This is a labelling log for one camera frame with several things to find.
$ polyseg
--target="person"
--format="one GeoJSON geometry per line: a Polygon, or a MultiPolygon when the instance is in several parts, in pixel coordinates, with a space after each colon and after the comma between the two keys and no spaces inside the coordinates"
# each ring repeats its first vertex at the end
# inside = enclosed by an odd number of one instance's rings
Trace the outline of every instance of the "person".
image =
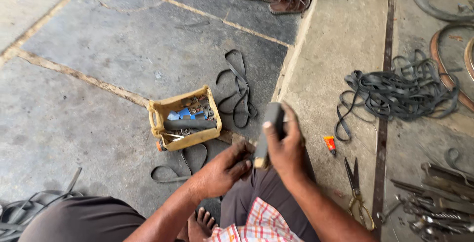
{"type": "Polygon", "coordinates": [[[283,140],[270,122],[263,125],[269,170],[252,169],[254,147],[242,141],[218,154],[148,219],[112,197],[74,197],[39,215],[20,242],[376,241],[318,188],[306,169],[297,117],[288,105],[283,108],[289,119],[283,140]],[[220,227],[203,208],[195,213],[203,199],[224,194],[220,227]]]}

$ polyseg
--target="metal strip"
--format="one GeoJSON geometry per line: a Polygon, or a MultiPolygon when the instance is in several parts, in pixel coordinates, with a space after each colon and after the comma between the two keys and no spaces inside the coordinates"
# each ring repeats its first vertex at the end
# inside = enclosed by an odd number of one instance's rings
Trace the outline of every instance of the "metal strip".
{"type": "MultiPolygon", "coordinates": [[[[394,11],[395,0],[388,0],[387,27],[385,29],[385,47],[383,52],[383,70],[390,71],[392,67],[392,43],[394,37],[394,11]]],[[[377,159],[375,163],[374,199],[372,204],[372,219],[375,222],[375,229],[372,234],[377,241],[382,235],[382,222],[377,217],[377,213],[383,211],[383,189],[385,187],[385,155],[387,153],[387,126],[386,119],[379,119],[379,133],[377,143],[377,159]]]]}

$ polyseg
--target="hand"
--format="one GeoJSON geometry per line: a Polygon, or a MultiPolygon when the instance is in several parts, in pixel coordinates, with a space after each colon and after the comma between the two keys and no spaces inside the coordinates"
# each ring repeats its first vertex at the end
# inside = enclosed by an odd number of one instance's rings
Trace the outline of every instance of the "hand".
{"type": "Polygon", "coordinates": [[[219,153],[188,181],[196,188],[201,200],[227,193],[240,178],[251,172],[250,154],[255,147],[247,141],[233,144],[219,153]]]}
{"type": "Polygon", "coordinates": [[[286,123],[286,137],[280,141],[275,127],[265,122],[263,130],[267,139],[268,154],[273,167],[282,180],[288,177],[305,176],[304,169],[304,139],[299,130],[298,118],[288,104],[282,108],[288,117],[286,123]]]}

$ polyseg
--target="wrench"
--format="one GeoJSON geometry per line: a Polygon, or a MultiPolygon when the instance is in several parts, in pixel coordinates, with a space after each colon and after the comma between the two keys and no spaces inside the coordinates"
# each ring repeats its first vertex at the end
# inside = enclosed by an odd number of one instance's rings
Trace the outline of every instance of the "wrench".
{"type": "Polygon", "coordinates": [[[379,218],[382,223],[385,223],[388,215],[390,215],[398,207],[398,205],[402,203],[400,195],[395,195],[395,198],[397,200],[392,202],[385,211],[377,213],[377,218],[379,218]]]}

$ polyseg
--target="bare foot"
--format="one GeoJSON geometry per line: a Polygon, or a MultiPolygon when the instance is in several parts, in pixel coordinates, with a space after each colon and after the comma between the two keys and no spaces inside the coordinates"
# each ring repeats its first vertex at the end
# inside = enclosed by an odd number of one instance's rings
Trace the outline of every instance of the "bare foot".
{"type": "Polygon", "coordinates": [[[203,207],[199,208],[197,218],[196,212],[194,212],[188,218],[189,242],[202,242],[209,238],[214,228],[218,227],[217,223],[214,224],[214,221],[214,217],[211,217],[210,213],[206,212],[203,207]]]}
{"type": "Polygon", "coordinates": [[[189,235],[188,235],[188,222],[182,227],[181,231],[178,233],[177,239],[181,239],[185,242],[189,242],[189,235]]]}

